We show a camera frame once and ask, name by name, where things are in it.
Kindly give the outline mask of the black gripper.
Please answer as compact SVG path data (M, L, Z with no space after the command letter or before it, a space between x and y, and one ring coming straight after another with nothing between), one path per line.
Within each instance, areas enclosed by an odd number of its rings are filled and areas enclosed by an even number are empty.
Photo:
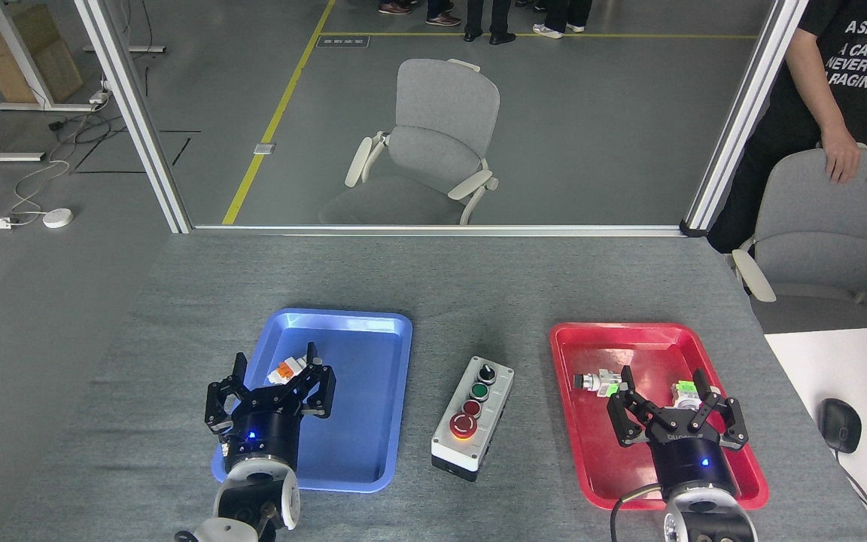
M735 496L732 472L720 447L739 450L749 442L740 402L714 391L702 368L696 368L692 381L701 398L701 405L689 421L692 434L654 431L655 425L667 429L668 417L662 408L637 392L631 367L624 366L620 382L616 390L609 393L607 402L617 443L630 447L633 443L648 440L644 431L650 433L650 452L663 498L686 489L708 486ZM717 411L725 423L722 433L703 431L712 429L707 419L713 411Z
M268 373L276 408L255 410L260 388L251 390L244 384L247 366L245 353L238 352L231 374L207 387L204 422L214 435L226 433L224 466L234 467L245 459L269 455L296 467L303 416L325 419L333 408L333 368L324 366L315 343L307 343L306 356L289 357ZM227 411L230 397L239 399L239 405Z

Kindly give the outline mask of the person's right hand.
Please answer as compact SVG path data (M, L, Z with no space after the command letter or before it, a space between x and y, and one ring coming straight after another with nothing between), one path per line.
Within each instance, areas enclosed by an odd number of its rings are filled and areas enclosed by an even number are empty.
M844 124L823 127L821 144L826 155L826 172L830 181L853 181L858 172L861 148Z

